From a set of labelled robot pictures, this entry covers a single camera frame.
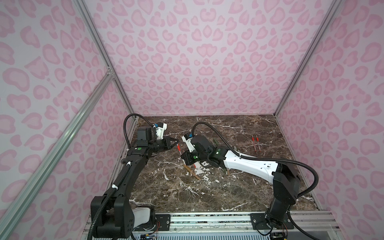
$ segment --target side wall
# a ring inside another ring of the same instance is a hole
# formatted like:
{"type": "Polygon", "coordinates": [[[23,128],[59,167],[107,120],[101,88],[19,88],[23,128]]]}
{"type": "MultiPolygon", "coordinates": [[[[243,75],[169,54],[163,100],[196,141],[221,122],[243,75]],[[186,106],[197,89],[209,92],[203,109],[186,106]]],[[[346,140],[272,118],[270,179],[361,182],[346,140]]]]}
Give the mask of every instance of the side wall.
{"type": "Polygon", "coordinates": [[[346,239],[384,236],[383,12],[379,1],[346,1],[278,116],[346,239]]]}
{"type": "Polygon", "coordinates": [[[331,0],[86,0],[136,113],[272,114],[331,0]]]}
{"type": "Polygon", "coordinates": [[[119,159],[126,115],[110,83],[10,239],[74,240],[82,234],[91,200],[104,193],[119,159]]]}
{"type": "Polygon", "coordinates": [[[0,217],[106,69],[71,0],[0,3],[0,217]]]}

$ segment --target brown stick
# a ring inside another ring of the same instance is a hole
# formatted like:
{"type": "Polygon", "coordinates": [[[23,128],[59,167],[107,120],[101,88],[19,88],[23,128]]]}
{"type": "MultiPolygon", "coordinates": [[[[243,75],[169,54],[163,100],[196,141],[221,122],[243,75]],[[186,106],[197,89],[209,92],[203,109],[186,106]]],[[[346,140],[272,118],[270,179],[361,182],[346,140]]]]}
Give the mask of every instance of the brown stick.
{"type": "Polygon", "coordinates": [[[197,180],[200,180],[199,176],[196,175],[196,173],[194,173],[194,172],[192,171],[192,169],[190,169],[187,165],[183,165],[183,166],[184,166],[184,168],[185,168],[188,172],[190,172],[193,176],[195,176],[195,178],[197,178],[197,180]]]}

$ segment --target heart pattern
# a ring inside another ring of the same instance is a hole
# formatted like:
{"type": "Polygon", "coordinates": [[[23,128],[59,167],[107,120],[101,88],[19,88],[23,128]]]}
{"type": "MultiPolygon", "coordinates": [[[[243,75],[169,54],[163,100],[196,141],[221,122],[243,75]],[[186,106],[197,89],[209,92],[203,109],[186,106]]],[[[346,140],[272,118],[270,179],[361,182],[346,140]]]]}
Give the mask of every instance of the heart pattern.
{"type": "Polygon", "coordinates": [[[319,207],[351,240],[383,237],[383,11],[345,1],[278,116],[295,158],[319,174],[319,207]]]}
{"type": "Polygon", "coordinates": [[[85,2],[134,111],[146,116],[274,113],[331,4],[85,2]]]}
{"type": "MultiPolygon", "coordinates": [[[[4,1],[0,3],[0,19],[1,218],[99,84],[106,68],[70,0],[4,1]]],[[[71,164],[60,166],[68,169],[71,164]]],[[[68,181],[58,176],[49,178],[41,189],[41,201],[32,204],[22,220],[25,230],[17,232],[21,238],[47,234],[51,215],[59,205],[65,208],[56,192],[69,189],[68,181]]]]}
{"type": "MultiPolygon", "coordinates": [[[[114,83],[110,83],[13,234],[17,234],[20,239],[31,236],[40,239],[50,239],[52,236],[77,239],[83,233],[91,200],[106,190],[114,163],[125,142],[122,122],[127,114],[118,89],[114,83]],[[107,122],[109,127],[102,130],[96,126],[95,116],[102,123],[107,122]],[[88,150],[95,145],[97,151],[88,150]]],[[[9,152],[8,161],[4,164],[12,166],[11,158],[14,155],[14,152],[9,152]]],[[[36,155],[23,161],[26,162],[23,171],[28,172],[38,166],[39,157],[36,155]]],[[[6,190],[6,196],[15,198],[17,189],[25,184],[25,180],[19,180],[13,190],[6,190]]]]}

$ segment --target brown marble surface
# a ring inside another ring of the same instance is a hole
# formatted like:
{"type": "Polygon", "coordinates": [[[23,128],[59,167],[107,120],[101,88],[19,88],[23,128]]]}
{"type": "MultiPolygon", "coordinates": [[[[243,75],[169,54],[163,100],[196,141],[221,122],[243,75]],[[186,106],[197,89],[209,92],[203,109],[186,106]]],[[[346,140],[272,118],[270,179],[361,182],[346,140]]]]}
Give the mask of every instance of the brown marble surface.
{"type": "MultiPolygon", "coordinates": [[[[272,115],[262,116],[183,116],[148,117],[152,123],[168,125],[165,135],[178,138],[182,152],[187,146],[181,136],[190,131],[197,121],[206,121],[219,130],[229,144],[238,151],[257,157],[284,157],[292,155],[272,115]],[[258,135],[261,152],[255,152],[252,135],[258,135]]],[[[140,119],[138,125],[146,123],[140,119]]],[[[220,138],[204,125],[196,128],[209,140],[220,138]]],[[[231,169],[205,167],[198,171],[201,180],[191,176],[183,167],[177,148],[150,158],[140,173],[131,195],[132,206],[151,204],[157,212],[256,211],[266,210],[273,197],[273,188],[266,180],[231,169]]],[[[302,181],[301,190],[305,189],[302,181]]],[[[316,210],[311,196],[301,197],[292,209],[316,210]]]]}

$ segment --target black mounting plate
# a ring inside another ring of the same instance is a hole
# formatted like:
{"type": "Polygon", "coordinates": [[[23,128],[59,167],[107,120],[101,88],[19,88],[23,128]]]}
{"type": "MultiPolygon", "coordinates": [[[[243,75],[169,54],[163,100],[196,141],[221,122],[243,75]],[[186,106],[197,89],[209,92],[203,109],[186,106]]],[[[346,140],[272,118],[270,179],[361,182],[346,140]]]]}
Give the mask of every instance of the black mounting plate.
{"type": "MultiPolygon", "coordinates": [[[[250,216],[251,216],[251,223],[252,223],[253,230],[256,230],[256,229],[258,229],[258,230],[270,230],[271,229],[264,221],[265,214],[250,214],[250,216]]],[[[287,213],[284,214],[283,222],[285,223],[285,226],[287,227],[287,229],[294,229],[295,228],[293,226],[293,224],[290,221],[288,221],[287,213]]]]}
{"type": "MultiPolygon", "coordinates": [[[[170,214],[156,214],[156,221],[160,222],[159,231],[169,231],[170,214]]],[[[137,232],[137,231],[147,231],[147,230],[145,230],[142,227],[142,225],[139,225],[135,228],[134,231],[137,232]]]]}

